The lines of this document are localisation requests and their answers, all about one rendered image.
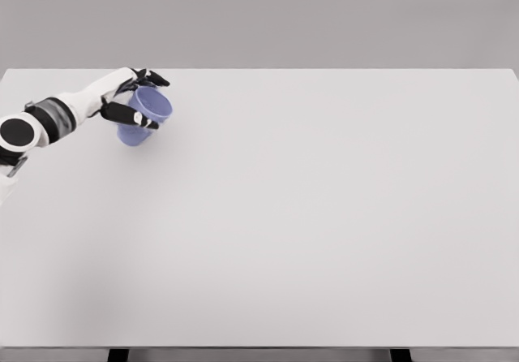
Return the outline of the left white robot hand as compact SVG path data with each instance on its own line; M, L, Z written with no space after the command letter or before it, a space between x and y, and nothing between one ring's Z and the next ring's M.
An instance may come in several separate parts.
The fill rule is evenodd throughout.
M105 120L117 124L157 130L160 124L129 105L113 101L112 98L126 92L135 92L139 87L168 87L170 82L153 70L136 70L123 67L109 73L92 84L99 93L99 101L93 105L87 117L100 114Z

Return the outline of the blue plastic cup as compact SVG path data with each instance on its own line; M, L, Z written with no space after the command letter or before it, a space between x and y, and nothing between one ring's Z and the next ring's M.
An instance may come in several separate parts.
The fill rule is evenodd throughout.
M127 103L147 118L162 124L165 123L174 111L169 99L157 88L141 86L137 88ZM117 136L128 146L138 146L152 136L155 130L119 124Z

